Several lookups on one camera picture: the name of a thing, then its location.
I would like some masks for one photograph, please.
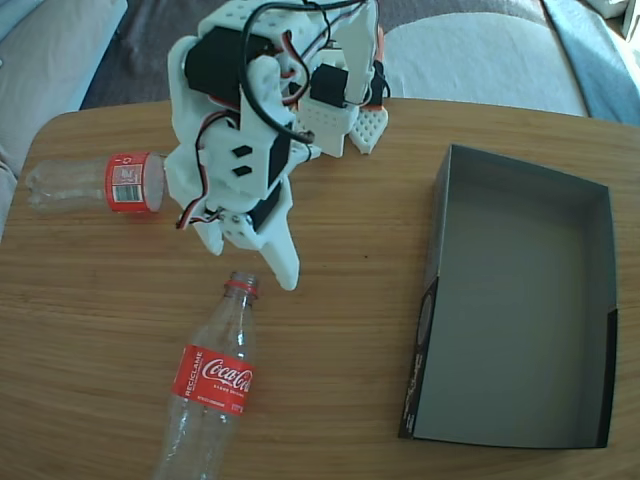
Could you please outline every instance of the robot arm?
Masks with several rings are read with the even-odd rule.
[[[289,174],[321,151],[342,156],[347,134],[368,153],[386,127],[377,17],[376,0],[231,0],[174,45],[180,145],[165,170],[184,209],[178,228],[194,225],[216,255],[225,238],[257,250],[283,288],[296,287]],[[330,39],[342,50],[326,50]]]

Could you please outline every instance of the open box tray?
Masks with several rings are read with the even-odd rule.
[[[400,436],[607,445],[616,358],[609,189],[452,146]]]

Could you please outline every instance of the blue blanket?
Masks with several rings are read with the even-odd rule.
[[[640,126],[640,93],[604,20],[578,0],[544,0],[594,118]]]

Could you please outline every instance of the wooden table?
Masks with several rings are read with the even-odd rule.
[[[253,252],[206,253],[152,217],[40,217],[16,195],[0,246],[0,477],[147,479],[181,349],[229,272],[260,274],[258,362],[224,479],[638,478],[640,130],[508,108],[393,100],[370,157],[349,148],[293,176],[300,285],[282,291]],[[47,125],[45,158],[168,151],[166,103]],[[432,184],[452,142],[608,184],[620,335],[610,447],[522,451],[396,438],[423,284]]]

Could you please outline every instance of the plastic bottle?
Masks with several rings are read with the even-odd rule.
[[[27,176],[29,203],[42,213],[157,212],[164,195],[163,161],[163,155],[149,152],[85,161],[44,160]]]
[[[253,377],[253,275],[234,273],[211,320],[184,349],[153,480],[213,480]]]

